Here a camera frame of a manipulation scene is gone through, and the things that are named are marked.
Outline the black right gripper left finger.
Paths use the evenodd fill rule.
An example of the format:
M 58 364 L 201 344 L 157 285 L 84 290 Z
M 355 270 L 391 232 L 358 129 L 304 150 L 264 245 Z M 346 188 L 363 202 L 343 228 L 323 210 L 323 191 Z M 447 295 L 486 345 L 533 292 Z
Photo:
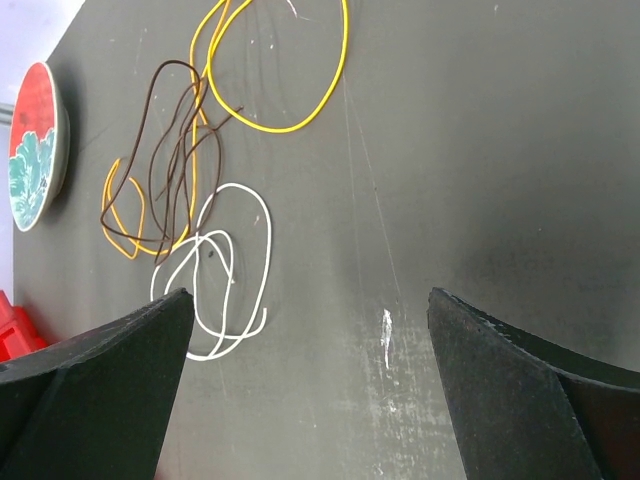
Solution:
M 193 323 L 176 289 L 2 363 L 2 478 L 153 478 Z

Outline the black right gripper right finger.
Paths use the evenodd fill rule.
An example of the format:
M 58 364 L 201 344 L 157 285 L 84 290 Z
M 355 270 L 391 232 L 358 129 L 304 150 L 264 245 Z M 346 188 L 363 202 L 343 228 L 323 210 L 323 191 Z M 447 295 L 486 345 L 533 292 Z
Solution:
M 429 294 L 428 328 L 469 479 L 636 479 L 639 374 Z

